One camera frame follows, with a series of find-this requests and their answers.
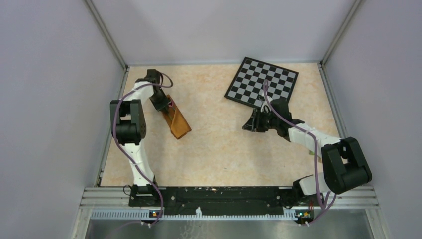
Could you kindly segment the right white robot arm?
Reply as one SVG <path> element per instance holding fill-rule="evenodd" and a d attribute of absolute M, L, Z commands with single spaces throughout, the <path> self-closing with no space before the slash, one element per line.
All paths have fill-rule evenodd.
<path fill-rule="evenodd" d="M 313 175 L 293 183 L 292 199 L 298 205 L 305 205 L 317 193 L 342 194 L 372 181 L 371 169 L 357 139 L 330 136 L 293 119 L 283 99 L 264 101 L 261 108 L 253 110 L 242 129 L 258 133 L 273 129 L 288 142 L 312 152 L 315 163 L 322 160 L 322 173 L 315 164 Z"/>

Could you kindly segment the brown cloth napkin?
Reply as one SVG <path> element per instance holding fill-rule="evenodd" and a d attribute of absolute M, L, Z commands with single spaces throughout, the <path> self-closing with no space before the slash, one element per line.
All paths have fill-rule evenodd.
<path fill-rule="evenodd" d="M 176 139 L 181 139 L 192 129 L 183 114 L 179 110 L 176 103 L 173 101 L 170 95 L 167 95 L 167 98 L 170 100 L 167 105 L 167 109 L 162 112 L 163 117 L 170 129 L 171 134 Z"/>

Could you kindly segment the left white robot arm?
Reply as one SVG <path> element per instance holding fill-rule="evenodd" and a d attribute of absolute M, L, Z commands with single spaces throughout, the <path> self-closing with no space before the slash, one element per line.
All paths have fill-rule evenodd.
<path fill-rule="evenodd" d="M 143 104 L 150 101 L 155 110 L 167 113 L 170 99 L 163 88 L 173 86 L 164 85 L 166 75 L 156 69 L 148 69 L 146 76 L 135 81 L 133 88 L 118 100 L 110 102 L 111 134 L 119 150 L 128 158 L 133 172 L 134 183 L 132 189 L 135 196 L 148 206 L 158 203 L 162 196 L 155 183 L 146 155 L 144 139 L 147 125 Z"/>

